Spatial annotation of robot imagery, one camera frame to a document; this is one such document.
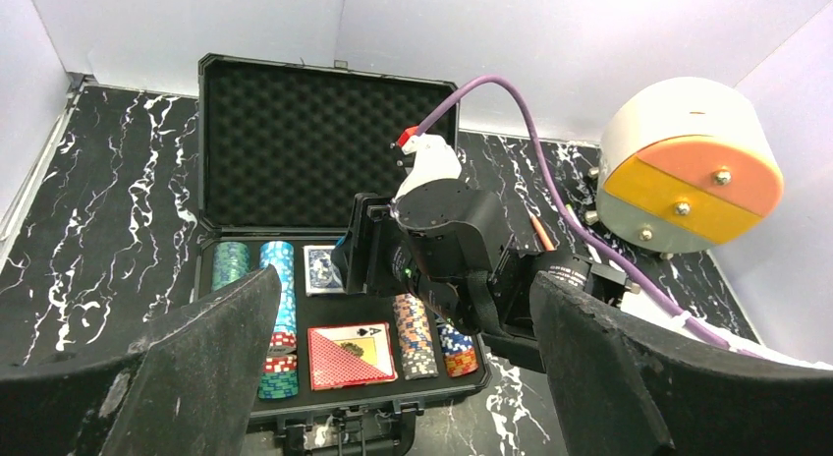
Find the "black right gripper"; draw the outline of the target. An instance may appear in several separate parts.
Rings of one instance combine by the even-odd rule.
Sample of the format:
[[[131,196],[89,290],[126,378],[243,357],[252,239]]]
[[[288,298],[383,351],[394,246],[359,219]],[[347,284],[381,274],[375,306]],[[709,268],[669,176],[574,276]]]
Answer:
[[[507,335],[521,293],[502,201],[461,180],[431,181],[397,201],[356,194],[331,261],[346,294],[409,293],[466,335]]]

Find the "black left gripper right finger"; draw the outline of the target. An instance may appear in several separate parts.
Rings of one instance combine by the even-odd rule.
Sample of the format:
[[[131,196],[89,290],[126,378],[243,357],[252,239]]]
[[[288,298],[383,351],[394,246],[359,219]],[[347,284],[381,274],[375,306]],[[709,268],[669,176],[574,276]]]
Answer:
[[[572,455],[828,455],[832,374],[713,347],[548,274],[539,353]]]

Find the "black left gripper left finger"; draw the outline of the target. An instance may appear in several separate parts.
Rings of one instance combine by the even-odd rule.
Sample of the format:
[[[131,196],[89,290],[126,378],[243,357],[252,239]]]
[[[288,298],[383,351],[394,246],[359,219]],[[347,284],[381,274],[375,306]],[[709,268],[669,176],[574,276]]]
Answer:
[[[76,352],[1,369],[5,455],[237,455],[282,285],[258,269]]]

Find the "blue poker card deck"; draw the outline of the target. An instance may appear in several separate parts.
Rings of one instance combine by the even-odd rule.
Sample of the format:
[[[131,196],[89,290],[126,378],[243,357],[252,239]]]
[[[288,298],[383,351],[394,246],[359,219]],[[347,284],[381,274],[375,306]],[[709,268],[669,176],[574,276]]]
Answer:
[[[305,293],[308,297],[344,294],[338,268],[332,261],[332,245],[304,246]]]

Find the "red poker card deck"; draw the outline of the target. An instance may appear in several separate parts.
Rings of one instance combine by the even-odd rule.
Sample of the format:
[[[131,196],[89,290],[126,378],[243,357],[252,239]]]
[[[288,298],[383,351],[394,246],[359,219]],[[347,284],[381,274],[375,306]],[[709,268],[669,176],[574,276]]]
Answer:
[[[398,379],[387,322],[312,327],[307,345],[313,391]]]

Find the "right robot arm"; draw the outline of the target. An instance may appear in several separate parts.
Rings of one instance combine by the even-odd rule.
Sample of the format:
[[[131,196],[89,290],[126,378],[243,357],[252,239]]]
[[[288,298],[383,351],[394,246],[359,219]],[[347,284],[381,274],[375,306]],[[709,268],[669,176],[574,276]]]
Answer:
[[[727,351],[784,365],[796,359],[714,327],[675,306],[643,309],[639,284],[612,261],[568,249],[519,245],[501,200],[456,179],[430,181],[400,196],[360,193],[331,258],[349,294],[408,294],[499,356],[543,368],[532,329],[530,288],[540,272],[640,323]]]

